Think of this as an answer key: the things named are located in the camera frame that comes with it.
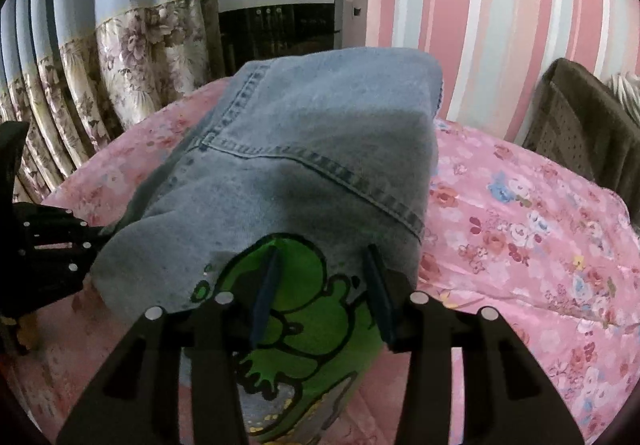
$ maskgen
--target light blue denim fabric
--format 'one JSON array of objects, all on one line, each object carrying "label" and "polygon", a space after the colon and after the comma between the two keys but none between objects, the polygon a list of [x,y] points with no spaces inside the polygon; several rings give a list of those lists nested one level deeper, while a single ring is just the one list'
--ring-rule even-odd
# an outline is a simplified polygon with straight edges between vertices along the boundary
[{"label": "light blue denim fabric", "polygon": [[[95,286],[128,323],[153,305],[190,309],[199,281],[213,285],[233,256],[283,232],[320,248],[329,277],[359,278],[347,303],[363,294],[370,244],[415,285],[441,92],[438,63],[416,50],[248,63],[137,190],[94,263]],[[290,396],[241,390],[246,420]]]}]

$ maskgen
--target wall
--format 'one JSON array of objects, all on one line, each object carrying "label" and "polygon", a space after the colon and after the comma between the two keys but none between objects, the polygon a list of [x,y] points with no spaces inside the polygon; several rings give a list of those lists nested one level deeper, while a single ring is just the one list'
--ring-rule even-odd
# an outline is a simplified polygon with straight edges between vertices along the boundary
[{"label": "wall", "polygon": [[367,44],[432,53],[442,116],[522,142],[530,97],[567,57],[601,79],[640,73],[638,0],[369,0]]}]

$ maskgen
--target pink striped wall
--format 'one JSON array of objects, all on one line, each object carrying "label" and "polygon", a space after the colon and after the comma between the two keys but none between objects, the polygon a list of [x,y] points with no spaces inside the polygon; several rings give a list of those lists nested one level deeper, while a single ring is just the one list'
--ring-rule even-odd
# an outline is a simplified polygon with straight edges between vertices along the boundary
[{"label": "pink striped wall", "polygon": [[640,74],[638,0],[369,0],[367,45],[409,46],[441,63],[440,114],[521,142],[530,99],[566,57],[605,80]]}]

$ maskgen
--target blue flower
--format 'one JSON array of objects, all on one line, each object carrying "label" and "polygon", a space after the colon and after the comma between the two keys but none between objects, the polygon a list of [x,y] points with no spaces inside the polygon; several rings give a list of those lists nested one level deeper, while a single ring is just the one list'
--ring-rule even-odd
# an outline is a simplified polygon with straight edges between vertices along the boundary
[{"label": "blue flower", "polygon": [[516,194],[504,183],[504,173],[500,172],[494,176],[494,182],[487,185],[491,195],[497,199],[500,203],[509,203],[516,199]]}]

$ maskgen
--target curtain fold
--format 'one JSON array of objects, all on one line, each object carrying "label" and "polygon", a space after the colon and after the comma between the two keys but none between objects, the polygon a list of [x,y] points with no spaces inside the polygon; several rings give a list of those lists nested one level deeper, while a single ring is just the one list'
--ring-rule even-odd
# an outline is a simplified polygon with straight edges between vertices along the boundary
[{"label": "curtain fold", "polygon": [[224,74],[217,0],[7,0],[0,43],[0,120],[31,124],[16,200]]}]

